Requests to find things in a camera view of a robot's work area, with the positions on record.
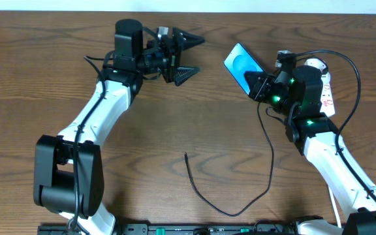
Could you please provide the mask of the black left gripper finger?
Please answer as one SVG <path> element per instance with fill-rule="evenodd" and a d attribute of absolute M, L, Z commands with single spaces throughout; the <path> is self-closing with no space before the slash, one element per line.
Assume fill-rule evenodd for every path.
<path fill-rule="evenodd" d="M 179 48 L 181 51 L 188 50 L 205 42 L 205 38 L 180 30 L 178 33 Z"/>
<path fill-rule="evenodd" d="M 178 67 L 174 75 L 174 83 L 176 86 L 182 85 L 190 77 L 200 72 L 199 67 Z"/>

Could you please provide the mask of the blue Galaxy smartphone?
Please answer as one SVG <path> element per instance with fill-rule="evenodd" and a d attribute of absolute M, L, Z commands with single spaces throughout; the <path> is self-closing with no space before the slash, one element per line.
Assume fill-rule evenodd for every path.
<path fill-rule="evenodd" d="M 236 43 L 223 63 L 247 95 L 251 92 L 251 86 L 245 79 L 244 74 L 246 72 L 264 72 L 264 69 L 239 42 Z"/>

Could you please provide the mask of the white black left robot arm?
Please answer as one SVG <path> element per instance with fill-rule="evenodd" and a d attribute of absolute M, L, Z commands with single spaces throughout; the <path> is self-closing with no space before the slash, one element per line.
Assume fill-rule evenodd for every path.
<path fill-rule="evenodd" d="M 150 40 L 143 39 L 146 33 Z M 95 69 L 92 97 L 68 127 L 36 143 L 33 200 L 67 220 L 64 226 L 42 225 L 39 234 L 115 233 L 116 219 L 102 203 L 104 141 L 144 81 L 163 77 L 180 86 L 195 75 L 198 67 L 181 65 L 181 54 L 203 42 L 179 28 L 150 31 L 137 20 L 116 22 L 114 49 Z"/>

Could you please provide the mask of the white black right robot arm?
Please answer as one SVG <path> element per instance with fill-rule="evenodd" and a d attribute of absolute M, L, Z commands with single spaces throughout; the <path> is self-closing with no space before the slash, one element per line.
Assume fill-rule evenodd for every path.
<path fill-rule="evenodd" d="M 344 234 L 376 232 L 376 185 L 352 157 L 335 114 L 328 65 L 315 52 L 277 55 L 278 74 L 257 63 L 240 76 L 248 97 L 283 114 L 286 136 L 321 174 L 347 218 Z"/>

